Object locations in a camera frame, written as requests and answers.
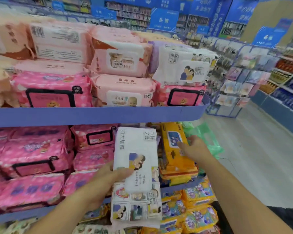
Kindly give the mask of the person's right hand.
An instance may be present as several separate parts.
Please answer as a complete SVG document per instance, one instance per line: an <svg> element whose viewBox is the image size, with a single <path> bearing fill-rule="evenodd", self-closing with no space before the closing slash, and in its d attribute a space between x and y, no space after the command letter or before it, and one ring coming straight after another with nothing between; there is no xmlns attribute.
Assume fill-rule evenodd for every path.
<svg viewBox="0 0 293 234"><path fill-rule="evenodd" d="M200 167L204 168L208 162L214 159L207 145L201 138L196 135L192 135L187 139L188 145L191 146L191 156L187 157L194 161Z"/></svg>

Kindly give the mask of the person's left hand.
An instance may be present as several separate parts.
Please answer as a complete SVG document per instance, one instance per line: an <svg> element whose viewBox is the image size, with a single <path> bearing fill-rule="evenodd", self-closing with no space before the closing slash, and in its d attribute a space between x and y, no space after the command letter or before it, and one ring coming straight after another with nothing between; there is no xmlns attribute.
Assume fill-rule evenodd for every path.
<svg viewBox="0 0 293 234"><path fill-rule="evenodd" d="M94 177L89 180L89 182L84 185L83 193L84 200L86 202L86 211L93 211L102 205L106 195L111 192L115 181L115 170L113 161L102 166L94 175Z"/></svg>

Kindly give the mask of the yellow wipes pack blue flap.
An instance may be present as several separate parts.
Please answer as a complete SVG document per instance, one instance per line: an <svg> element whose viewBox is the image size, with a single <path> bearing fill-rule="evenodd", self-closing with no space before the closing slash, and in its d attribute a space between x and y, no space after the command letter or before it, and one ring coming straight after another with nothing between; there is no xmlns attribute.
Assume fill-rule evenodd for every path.
<svg viewBox="0 0 293 234"><path fill-rule="evenodd" d="M164 169L168 172L185 172L194 169L194 161L184 156L178 146L178 142L188 145L182 125L178 122L161 123L161 134Z"/></svg>

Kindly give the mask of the white cartoon couple wipes pack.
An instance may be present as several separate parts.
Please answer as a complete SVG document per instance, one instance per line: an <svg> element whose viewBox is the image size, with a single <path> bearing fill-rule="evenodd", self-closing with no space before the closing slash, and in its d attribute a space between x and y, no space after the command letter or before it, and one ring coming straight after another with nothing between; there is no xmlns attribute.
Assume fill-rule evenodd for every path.
<svg viewBox="0 0 293 234"><path fill-rule="evenodd" d="M113 169L128 168L132 175L124 180L125 191L148 193L159 182L157 133L155 129L119 127L114 147Z"/></svg>
<svg viewBox="0 0 293 234"><path fill-rule="evenodd" d="M166 86L200 86L209 70L209 63L204 61L166 60L159 64L152 79Z"/></svg>

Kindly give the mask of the person's left forearm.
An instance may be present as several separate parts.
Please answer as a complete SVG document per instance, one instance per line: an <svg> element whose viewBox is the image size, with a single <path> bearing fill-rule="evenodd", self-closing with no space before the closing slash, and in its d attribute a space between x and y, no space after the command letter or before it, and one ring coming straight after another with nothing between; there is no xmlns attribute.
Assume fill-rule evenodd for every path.
<svg viewBox="0 0 293 234"><path fill-rule="evenodd" d="M91 182L67 196L54 210L37 221L25 234L72 234L83 216L101 206L106 193L97 182Z"/></svg>

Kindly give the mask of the person's right forearm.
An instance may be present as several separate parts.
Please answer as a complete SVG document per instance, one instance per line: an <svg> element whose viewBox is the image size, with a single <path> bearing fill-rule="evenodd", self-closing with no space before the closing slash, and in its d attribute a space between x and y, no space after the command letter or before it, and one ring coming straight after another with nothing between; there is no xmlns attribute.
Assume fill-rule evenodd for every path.
<svg viewBox="0 0 293 234"><path fill-rule="evenodd" d="M213 156L199 156L234 234L293 234L293 229L250 193Z"/></svg>

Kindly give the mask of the green translucent plastic packets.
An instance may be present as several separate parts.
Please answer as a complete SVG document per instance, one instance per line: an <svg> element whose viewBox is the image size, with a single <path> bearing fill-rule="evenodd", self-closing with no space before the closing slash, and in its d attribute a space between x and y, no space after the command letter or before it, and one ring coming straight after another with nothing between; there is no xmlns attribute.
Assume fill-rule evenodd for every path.
<svg viewBox="0 0 293 234"><path fill-rule="evenodd" d="M186 137L196 135L204 141L207 145L210 153L217 160L220 159L220 154L224 152L223 147L220 146L215 134L209 128L206 122L203 122L197 126L193 125L192 122L180 122Z"/></svg>

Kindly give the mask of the white comic panel wipes multipack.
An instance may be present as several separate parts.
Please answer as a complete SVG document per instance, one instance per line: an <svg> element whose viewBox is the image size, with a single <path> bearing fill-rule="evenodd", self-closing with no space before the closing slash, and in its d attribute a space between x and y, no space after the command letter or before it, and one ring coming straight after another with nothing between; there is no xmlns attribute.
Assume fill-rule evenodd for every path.
<svg viewBox="0 0 293 234"><path fill-rule="evenodd" d="M114 231L134 227L160 228L162 200L158 167L152 167L152 189L148 192L129 194L124 182L113 185L110 217Z"/></svg>
<svg viewBox="0 0 293 234"><path fill-rule="evenodd" d="M209 63L214 69L219 55L205 48L192 48L186 45L165 44L159 47L159 65L164 63L177 64L179 61L202 61Z"/></svg>

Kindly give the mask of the blue shelf board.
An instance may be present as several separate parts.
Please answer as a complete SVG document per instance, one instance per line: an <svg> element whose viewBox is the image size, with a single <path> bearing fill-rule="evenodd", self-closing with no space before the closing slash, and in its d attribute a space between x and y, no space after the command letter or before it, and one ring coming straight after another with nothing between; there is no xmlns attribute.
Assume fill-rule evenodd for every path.
<svg viewBox="0 0 293 234"><path fill-rule="evenodd" d="M195 121L210 98L188 107L0 108L0 127Z"/></svg>
<svg viewBox="0 0 293 234"><path fill-rule="evenodd" d="M203 176L198 176L193 181L190 181L187 183L162 187L161 193L164 194L164 193L170 193L173 191L178 191L178 190L182 190L186 188L191 188L198 185L199 182L201 182L202 180L203 180ZM0 223L6 223L9 221L16 221L16 220L24 220L24 219L33 218L33 217L40 218L47 215L49 212L55 209L55 207L56 205L53 205L49 207L35 208L35 209L29 209L25 211L0 214Z"/></svg>

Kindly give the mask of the pink dotted wet wipes pack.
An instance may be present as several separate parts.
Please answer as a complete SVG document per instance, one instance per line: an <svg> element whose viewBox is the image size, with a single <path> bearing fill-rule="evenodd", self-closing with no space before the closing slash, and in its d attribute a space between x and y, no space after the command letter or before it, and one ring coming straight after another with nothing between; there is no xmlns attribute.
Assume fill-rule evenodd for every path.
<svg viewBox="0 0 293 234"><path fill-rule="evenodd" d="M92 83L86 73L21 72L10 83L21 107L93 107Z"/></svg>
<svg viewBox="0 0 293 234"><path fill-rule="evenodd" d="M199 106L205 94L206 86L176 86L156 83L152 101L154 106Z"/></svg>

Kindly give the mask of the pile of yellow printed packets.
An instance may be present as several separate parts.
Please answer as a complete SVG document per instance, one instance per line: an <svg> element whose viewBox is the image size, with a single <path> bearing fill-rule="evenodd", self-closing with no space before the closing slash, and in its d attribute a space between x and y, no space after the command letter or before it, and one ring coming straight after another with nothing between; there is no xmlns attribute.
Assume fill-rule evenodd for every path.
<svg viewBox="0 0 293 234"><path fill-rule="evenodd" d="M139 234L220 234L216 210L211 206L215 194L208 180L162 199L160 228L142 227Z"/></svg>

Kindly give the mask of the light pink baby wipes pack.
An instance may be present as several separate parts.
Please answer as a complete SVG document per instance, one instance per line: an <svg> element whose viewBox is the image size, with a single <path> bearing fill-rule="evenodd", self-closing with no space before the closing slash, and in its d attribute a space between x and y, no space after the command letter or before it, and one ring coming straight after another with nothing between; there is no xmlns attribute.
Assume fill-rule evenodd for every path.
<svg viewBox="0 0 293 234"><path fill-rule="evenodd" d="M96 74L148 78L152 45L93 38L94 57L89 67Z"/></svg>
<svg viewBox="0 0 293 234"><path fill-rule="evenodd" d="M150 78L94 74L91 81L96 107L150 107L153 104L156 83Z"/></svg>
<svg viewBox="0 0 293 234"><path fill-rule="evenodd" d="M134 35L130 30L125 28L107 27L102 25L95 26L90 33L91 37L96 40L126 42L126 43L142 43L143 40Z"/></svg>

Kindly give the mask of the blue rack of hanging goods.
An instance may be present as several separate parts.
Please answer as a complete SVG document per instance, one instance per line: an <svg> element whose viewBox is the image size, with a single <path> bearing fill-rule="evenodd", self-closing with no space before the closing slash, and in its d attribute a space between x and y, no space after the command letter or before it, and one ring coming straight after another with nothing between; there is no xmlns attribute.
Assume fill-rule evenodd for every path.
<svg viewBox="0 0 293 234"><path fill-rule="evenodd" d="M268 82L281 52L236 39L208 37L203 39L203 44L219 55L207 81L211 102L206 114L236 118L250 97Z"/></svg>

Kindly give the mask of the stack of pink dotted packets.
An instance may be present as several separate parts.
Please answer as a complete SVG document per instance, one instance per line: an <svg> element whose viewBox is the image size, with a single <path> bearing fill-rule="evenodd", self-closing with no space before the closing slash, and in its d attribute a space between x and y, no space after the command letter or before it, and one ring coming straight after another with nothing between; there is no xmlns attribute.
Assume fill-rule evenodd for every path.
<svg viewBox="0 0 293 234"><path fill-rule="evenodd" d="M58 204L114 158L119 124L0 128L0 214Z"/></svg>

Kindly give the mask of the pale yellow wipes pack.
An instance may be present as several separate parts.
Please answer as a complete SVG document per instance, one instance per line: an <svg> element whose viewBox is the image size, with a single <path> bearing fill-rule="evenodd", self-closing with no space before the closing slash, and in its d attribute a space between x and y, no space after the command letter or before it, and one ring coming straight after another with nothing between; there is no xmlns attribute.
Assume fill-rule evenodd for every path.
<svg viewBox="0 0 293 234"><path fill-rule="evenodd" d="M132 35L138 36L140 38L140 41L143 43L150 43L154 41L161 41L166 43L172 43L172 44L182 44L179 40L168 38L162 34L156 34L156 33L149 33L149 32L141 32L141 31L131 31Z"/></svg>

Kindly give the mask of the blue store shelf unit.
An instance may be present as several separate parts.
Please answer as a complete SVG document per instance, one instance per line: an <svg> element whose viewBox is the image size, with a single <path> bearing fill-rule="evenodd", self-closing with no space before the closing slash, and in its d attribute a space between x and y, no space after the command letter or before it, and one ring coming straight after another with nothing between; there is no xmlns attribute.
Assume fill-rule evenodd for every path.
<svg viewBox="0 0 293 234"><path fill-rule="evenodd" d="M268 82L251 100L293 135L293 47L285 48Z"/></svg>

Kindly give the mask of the person's black clothing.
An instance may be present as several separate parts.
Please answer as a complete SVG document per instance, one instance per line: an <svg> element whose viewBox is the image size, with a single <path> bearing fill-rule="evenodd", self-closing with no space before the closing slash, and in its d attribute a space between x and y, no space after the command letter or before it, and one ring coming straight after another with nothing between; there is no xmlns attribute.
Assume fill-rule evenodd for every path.
<svg viewBox="0 0 293 234"><path fill-rule="evenodd" d="M225 214L223 213L221 206L219 205L219 202L214 201L211 205L218 214L219 221L217 223L217 226L220 228L220 233L234 234ZM282 208L273 206L268 206L268 208L272 212L274 212L279 218L281 218L290 228L293 229L293 208Z"/></svg>

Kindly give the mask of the blue sign white characters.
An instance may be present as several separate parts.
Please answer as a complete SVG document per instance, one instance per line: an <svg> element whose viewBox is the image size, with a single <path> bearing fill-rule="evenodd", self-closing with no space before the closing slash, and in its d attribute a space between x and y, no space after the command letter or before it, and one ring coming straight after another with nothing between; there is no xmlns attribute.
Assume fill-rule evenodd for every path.
<svg viewBox="0 0 293 234"><path fill-rule="evenodd" d="M252 45L266 48L276 48L286 32L287 31L285 29L263 26L258 30L253 39Z"/></svg>
<svg viewBox="0 0 293 234"><path fill-rule="evenodd" d="M149 29L175 32L179 12L162 8L152 8Z"/></svg>
<svg viewBox="0 0 293 234"><path fill-rule="evenodd" d="M91 15L99 19L117 20L116 11L97 5L91 5Z"/></svg>

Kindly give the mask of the pale pink wipes pack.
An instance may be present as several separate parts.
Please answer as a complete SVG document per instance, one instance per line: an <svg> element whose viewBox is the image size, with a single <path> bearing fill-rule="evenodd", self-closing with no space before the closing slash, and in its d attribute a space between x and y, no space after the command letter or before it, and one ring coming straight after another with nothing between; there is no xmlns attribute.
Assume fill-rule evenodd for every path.
<svg viewBox="0 0 293 234"><path fill-rule="evenodd" d="M17 73L36 72L60 75L75 75L87 72L84 64L45 59L23 60L14 65L14 69Z"/></svg>

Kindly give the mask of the background shelves of goods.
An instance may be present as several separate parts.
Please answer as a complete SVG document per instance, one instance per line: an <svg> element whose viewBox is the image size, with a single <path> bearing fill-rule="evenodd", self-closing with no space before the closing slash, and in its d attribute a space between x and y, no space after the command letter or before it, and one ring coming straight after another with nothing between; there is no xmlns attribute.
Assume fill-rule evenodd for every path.
<svg viewBox="0 0 293 234"><path fill-rule="evenodd" d="M93 7L116 12L116 19L126 21L134 30L150 26L153 8L179 12L176 32L195 32L208 26L211 36L239 38L257 5L257 0L9 0L65 11L94 14Z"/></svg>

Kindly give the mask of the pink wipes pack white label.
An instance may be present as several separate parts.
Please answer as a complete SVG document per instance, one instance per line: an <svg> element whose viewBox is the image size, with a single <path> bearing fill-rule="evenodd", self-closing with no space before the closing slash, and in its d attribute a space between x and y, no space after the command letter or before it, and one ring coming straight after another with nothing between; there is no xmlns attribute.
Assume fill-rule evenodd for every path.
<svg viewBox="0 0 293 234"><path fill-rule="evenodd" d="M65 21L31 23L30 32L39 59L90 64L93 58L88 23Z"/></svg>

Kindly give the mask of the beige brown bear wipes pack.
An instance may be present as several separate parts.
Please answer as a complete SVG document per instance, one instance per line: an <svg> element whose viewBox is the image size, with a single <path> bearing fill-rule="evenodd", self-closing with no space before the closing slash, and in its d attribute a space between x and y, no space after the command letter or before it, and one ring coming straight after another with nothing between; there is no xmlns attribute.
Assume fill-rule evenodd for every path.
<svg viewBox="0 0 293 234"><path fill-rule="evenodd" d="M28 15L0 15L0 60L35 59L30 33L33 20Z"/></svg>
<svg viewBox="0 0 293 234"><path fill-rule="evenodd" d="M11 62L0 60L0 108L5 104L8 107L20 107L16 93L10 82L15 74L15 69Z"/></svg>

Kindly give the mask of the brown cardboard panel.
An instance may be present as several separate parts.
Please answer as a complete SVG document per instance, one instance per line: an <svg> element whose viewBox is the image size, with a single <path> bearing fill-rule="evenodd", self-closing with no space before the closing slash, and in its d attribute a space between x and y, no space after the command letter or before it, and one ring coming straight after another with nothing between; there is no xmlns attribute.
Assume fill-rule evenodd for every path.
<svg viewBox="0 0 293 234"><path fill-rule="evenodd" d="M259 0L240 41L252 43L261 27L275 28L285 20L291 20L292 23L284 28L285 35L279 40L277 46L285 47L292 39L293 0Z"/></svg>

